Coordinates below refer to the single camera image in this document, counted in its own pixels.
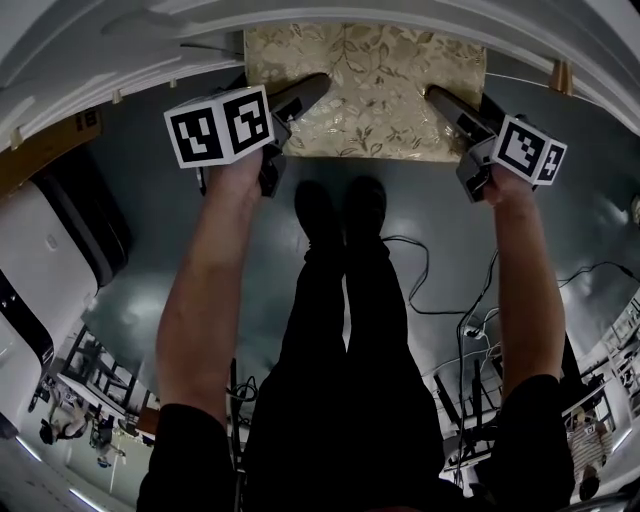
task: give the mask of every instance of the white cube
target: white cube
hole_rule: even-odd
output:
[[[534,127],[505,116],[493,146],[491,161],[499,163],[534,185],[551,185],[567,145]]]
[[[274,140],[263,85],[196,98],[164,119],[182,168],[229,164]]]

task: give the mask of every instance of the black pants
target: black pants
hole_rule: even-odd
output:
[[[311,249],[305,260],[280,360],[262,384],[252,419],[245,506],[417,508],[416,493],[437,485],[442,436],[409,352],[389,250],[377,238],[348,247],[344,256]]]

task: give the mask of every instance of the black sleeve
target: black sleeve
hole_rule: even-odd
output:
[[[551,375],[531,377],[507,397],[491,455],[491,491],[501,509],[569,505],[573,461],[560,407],[560,384]]]
[[[227,433],[204,411],[170,404],[160,410],[138,511],[233,510],[234,477]]]

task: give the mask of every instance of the cardboard box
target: cardboard box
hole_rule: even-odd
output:
[[[100,112],[89,109],[39,131],[18,149],[4,150],[0,153],[0,199],[59,156],[101,133]]]

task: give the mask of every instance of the white cabinet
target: white cabinet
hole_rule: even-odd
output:
[[[116,90],[240,66],[238,30],[305,19],[449,33],[549,72],[568,60],[576,90],[640,133],[640,15],[628,0],[5,0],[0,149],[14,128],[29,137]]]

